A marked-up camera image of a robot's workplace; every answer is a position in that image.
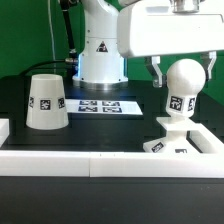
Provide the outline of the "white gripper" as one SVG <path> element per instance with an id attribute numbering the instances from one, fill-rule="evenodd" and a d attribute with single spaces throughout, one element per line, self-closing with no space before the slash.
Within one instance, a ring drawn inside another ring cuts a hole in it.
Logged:
<path id="1" fill-rule="evenodd" d="M 186 11 L 176 12 L 172 0 L 118 0 L 122 6 L 117 21 L 119 53 L 145 57 L 153 86 L 166 85 L 160 57 L 200 53 L 206 79 L 212 79 L 217 59 L 224 50 L 224 0 L 196 0 Z"/>

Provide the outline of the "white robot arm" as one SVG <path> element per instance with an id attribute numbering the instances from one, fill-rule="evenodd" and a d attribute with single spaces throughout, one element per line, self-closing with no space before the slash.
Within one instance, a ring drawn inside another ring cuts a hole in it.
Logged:
<path id="1" fill-rule="evenodd" d="M 111 90 L 128 82 L 125 60 L 145 59 L 160 88 L 166 76 L 159 68 L 163 55 L 199 53 L 207 78 L 224 50 L 224 0 L 118 0 L 117 10 L 105 0 L 58 0 L 69 43 L 73 83 Z M 69 9 L 81 4 L 85 14 L 85 45 L 77 52 Z"/>

